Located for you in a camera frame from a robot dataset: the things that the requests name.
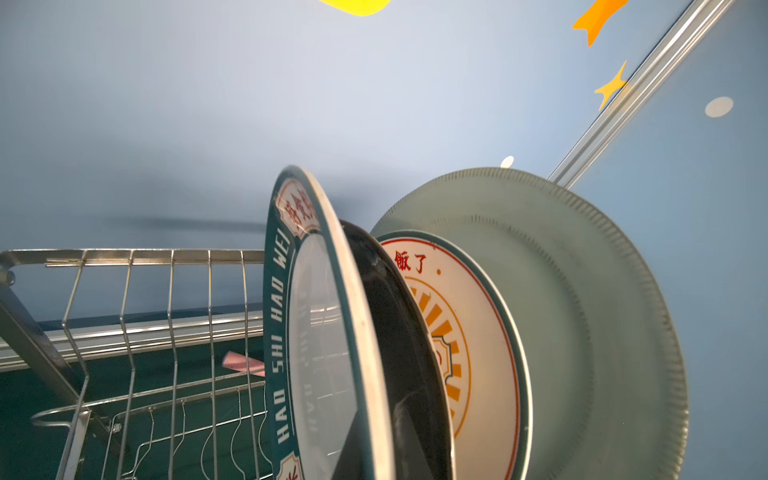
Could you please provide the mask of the orange sunburst plate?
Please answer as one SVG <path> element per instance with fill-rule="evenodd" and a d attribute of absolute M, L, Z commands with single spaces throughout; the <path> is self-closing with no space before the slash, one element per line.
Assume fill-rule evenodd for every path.
<path fill-rule="evenodd" d="M 499 290 L 465 250 L 423 231 L 378 238 L 426 324 L 447 395 L 460 479 L 524 479 L 533 436 L 525 352 Z"/>

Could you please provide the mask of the green rim lettered plate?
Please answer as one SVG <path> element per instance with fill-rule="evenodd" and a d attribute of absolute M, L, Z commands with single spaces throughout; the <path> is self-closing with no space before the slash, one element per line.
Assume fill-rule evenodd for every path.
<path fill-rule="evenodd" d="M 278 176 L 263 270 L 265 404 L 277 479 L 392 479 L 375 328 L 341 222 L 316 178 Z"/>

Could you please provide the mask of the dark blue speckled plate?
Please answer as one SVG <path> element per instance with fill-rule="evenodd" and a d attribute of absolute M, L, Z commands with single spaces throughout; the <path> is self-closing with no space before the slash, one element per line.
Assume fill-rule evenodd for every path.
<path fill-rule="evenodd" d="M 398 479 L 453 479 L 447 395 L 422 314 L 394 261 L 363 228 L 341 222 L 382 359 Z"/>

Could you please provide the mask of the plain pale green plate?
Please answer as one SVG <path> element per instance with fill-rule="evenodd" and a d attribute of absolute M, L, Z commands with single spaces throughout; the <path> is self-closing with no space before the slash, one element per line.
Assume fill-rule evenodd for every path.
<path fill-rule="evenodd" d="M 533 174 L 460 170 L 412 191 L 377 222 L 466 252 L 520 334 L 532 383 L 531 479 L 676 479 L 689 402 L 659 286 L 619 227 Z"/>

